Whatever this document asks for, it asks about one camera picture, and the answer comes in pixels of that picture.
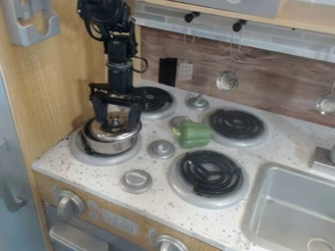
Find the backsplash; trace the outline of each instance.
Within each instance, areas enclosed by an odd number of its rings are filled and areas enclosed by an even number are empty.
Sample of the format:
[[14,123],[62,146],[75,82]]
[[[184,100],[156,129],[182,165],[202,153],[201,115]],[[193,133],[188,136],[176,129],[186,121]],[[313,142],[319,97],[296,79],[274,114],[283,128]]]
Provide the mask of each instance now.
[[[178,58],[179,62],[184,59],[182,34],[142,27],[141,38],[142,56],[149,61],[144,78],[158,81],[160,58]],[[239,59],[244,63],[235,66],[239,87],[226,94],[217,90],[215,80],[222,71],[232,69],[229,57],[229,43],[196,38],[188,55],[194,65],[193,80],[178,81],[176,86],[335,127],[335,117],[322,116],[315,109],[319,96],[327,93],[335,80],[334,64],[243,46]]]
[[[333,0],[305,1],[335,4]],[[136,4],[135,9],[135,17],[139,25],[230,42],[232,25],[237,22],[236,20],[201,14],[192,24],[187,24],[184,21],[187,13],[189,12],[144,3]],[[233,40],[235,43],[238,42],[237,36],[239,35],[235,34]],[[243,29],[241,44],[335,63],[335,35],[248,22]]]

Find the sink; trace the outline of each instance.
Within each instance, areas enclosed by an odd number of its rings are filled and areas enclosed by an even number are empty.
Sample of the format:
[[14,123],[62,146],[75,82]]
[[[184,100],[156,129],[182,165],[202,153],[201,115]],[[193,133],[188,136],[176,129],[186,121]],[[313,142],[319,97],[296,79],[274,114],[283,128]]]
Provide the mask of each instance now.
[[335,182],[279,164],[261,167],[242,232],[278,251],[335,251]]

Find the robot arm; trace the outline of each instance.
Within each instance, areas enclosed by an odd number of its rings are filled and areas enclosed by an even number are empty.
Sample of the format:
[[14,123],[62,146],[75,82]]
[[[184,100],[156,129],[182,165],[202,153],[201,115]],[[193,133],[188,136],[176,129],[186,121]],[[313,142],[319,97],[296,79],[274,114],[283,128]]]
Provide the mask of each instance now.
[[[107,122],[108,105],[129,107],[129,125],[137,126],[141,115],[140,98],[132,99],[132,59],[137,53],[135,20],[125,0],[78,0],[77,12],[88,34],[104,44],[108,55],[108,83],[91,83],[90,100],[96,120]],[[146,68],[148,63],[142,59]]]

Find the speckled countertop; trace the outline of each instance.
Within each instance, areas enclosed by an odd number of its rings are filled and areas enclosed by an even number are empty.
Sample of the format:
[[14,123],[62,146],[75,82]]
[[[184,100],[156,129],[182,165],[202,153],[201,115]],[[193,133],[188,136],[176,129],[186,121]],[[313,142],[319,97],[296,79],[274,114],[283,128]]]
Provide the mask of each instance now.
[[[141,80],[142,84],[155,84]],[[235,108],[249,111],[265,120],[269,126],[269,138],[261,146],[236,149],[220,146],[211,142],[206,149],[222,152],[239,162],[248,173],[252,188],[259,167],[268,162],[276,162],[291,168],[308,172],[315,146],[331,148],[335,142],[335,129],[315,125],[292,118],[278,116],[258,109],[206,97],[210,110],[191,111],[185,100],[194,93],[160,86],[174,93],[178,100],[175,116],[187,115],[193,121],[200,122],[204,116],[217,108]],[[107,201],[126,207],[140,215],[163,223],[188,235],[194,236],[217,248],[225,250],[262,250],[250,243],[240,230],[249,192],[236,206],[221,210],[207,210],[192,206],[181,200],[168,185],[167,171],[172,160],[153,160],[148,156],[146,147],[157,139],[166,139],[176,145],[176,155],[187,152],[175,142],[168,128],[171,117],[153,123],[144,123],[141,134],[143,146],[141,152],[132,160],[115,167],[93,167],[74,159],[70,153],[67,139],[59,142],[49,152],[38,159],[33,168],[99,196]],[[119,186],[120,177],[132,169],[142,169],[151,174],[153,187],[146,193],[132,195]]]

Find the shelf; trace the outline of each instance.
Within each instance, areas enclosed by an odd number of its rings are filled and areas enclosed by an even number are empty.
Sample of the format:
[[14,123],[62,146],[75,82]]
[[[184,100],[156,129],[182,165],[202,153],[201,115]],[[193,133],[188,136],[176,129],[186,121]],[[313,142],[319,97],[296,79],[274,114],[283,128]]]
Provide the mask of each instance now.
[[335,34],[335,6],[289,0],[275,19],[222,11],[169,0],[145,0],[146,3],[174,9],[195,11],[232,19],[241,19],[267,25],[279,25],[316,32]]

